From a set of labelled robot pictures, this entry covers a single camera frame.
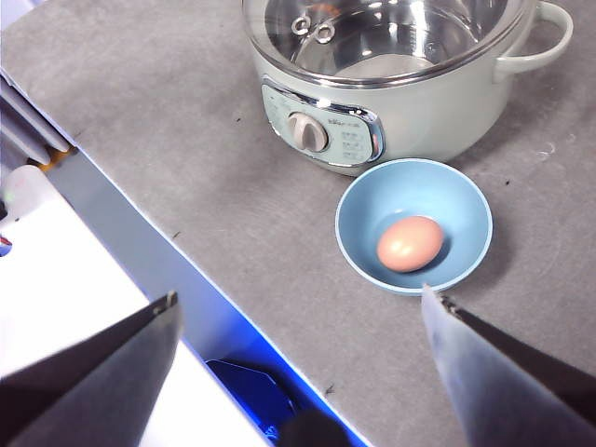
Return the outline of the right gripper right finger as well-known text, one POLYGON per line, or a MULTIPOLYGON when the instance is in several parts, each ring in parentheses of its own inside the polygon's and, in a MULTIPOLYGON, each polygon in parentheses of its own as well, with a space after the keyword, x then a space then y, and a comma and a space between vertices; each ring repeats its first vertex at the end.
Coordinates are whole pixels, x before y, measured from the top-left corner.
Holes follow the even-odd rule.
POLYGON ((425 286, 432 356, 471 446, 592 446, 595 377, 425 286))

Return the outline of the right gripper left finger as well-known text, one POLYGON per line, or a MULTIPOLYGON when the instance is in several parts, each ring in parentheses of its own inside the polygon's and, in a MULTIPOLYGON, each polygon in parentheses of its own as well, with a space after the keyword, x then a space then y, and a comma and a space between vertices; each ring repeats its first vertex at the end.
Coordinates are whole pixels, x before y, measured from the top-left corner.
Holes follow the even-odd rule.
POLYGON ((4 446, 137 446, 174 361, 171 291, 88 339, 1 380, 4 446))

